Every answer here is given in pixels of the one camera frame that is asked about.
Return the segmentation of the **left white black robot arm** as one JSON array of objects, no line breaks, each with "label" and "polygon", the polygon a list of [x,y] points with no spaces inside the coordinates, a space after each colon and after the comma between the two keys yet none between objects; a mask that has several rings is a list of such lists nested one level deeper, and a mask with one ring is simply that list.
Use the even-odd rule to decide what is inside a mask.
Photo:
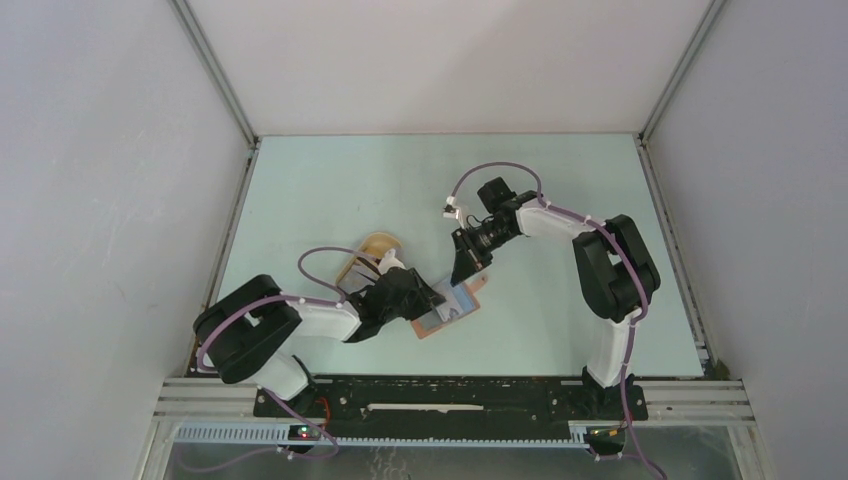
[{"label": "left white black robot arm", "polygon": [[392,267],[339,301],[285,294],[261,274],[196,318],[196,368],[226,384],[252,382],[275,395],[290,415],[304,416],[316,403],[314,381],[300,359],[284,353],[287,340],[358,343],[396,319],[416,320],[445,301],[413,268]]}]

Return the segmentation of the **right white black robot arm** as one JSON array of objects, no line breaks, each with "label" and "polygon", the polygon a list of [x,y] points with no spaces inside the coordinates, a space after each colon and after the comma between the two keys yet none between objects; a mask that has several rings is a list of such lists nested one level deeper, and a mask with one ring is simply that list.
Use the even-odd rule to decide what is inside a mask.
[{"label": "right white black robot arm", "polygon": [[489,267],[496,249],[521,237],[541,237],[571,245],[580,291],[599,318],[595,346],[585,367],[594,382],[581,392],[585,411],[606,418],[622,403],[617,387],[629,374],[635,334],[646,317],[661,277],[635,221],[618,215],[603,222],[549,202],[539,191],[517,193],[503,178],[477,192],[488,215],[454,230],[450,282],[457,285]]}]

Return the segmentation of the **white credit card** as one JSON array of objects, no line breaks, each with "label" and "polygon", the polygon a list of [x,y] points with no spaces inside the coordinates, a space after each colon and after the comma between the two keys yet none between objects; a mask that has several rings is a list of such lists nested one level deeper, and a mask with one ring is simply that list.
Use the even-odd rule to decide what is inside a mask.
[{"label": "white credit card", "polygon": [[477,308],[475,297],[465,283],[452,286],[450,279],[445,279],[433,288],[446,298],[445,303],[435,308],[442,323],[458,320]]}]

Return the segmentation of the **yellow oval tray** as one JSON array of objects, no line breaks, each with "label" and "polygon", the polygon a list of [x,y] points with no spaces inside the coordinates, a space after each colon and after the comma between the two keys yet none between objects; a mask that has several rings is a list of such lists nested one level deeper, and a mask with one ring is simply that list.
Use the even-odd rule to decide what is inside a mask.
[{"label": "yellow oval tray", "polygon": [[337,275],[335,286],[349,294],[374,284],[380,276],[378,267],[385,254],[389,250],[400,254],[402,247],[402,243],[388,233],[369,234],[358,248],[365,257],[351,258]]}]

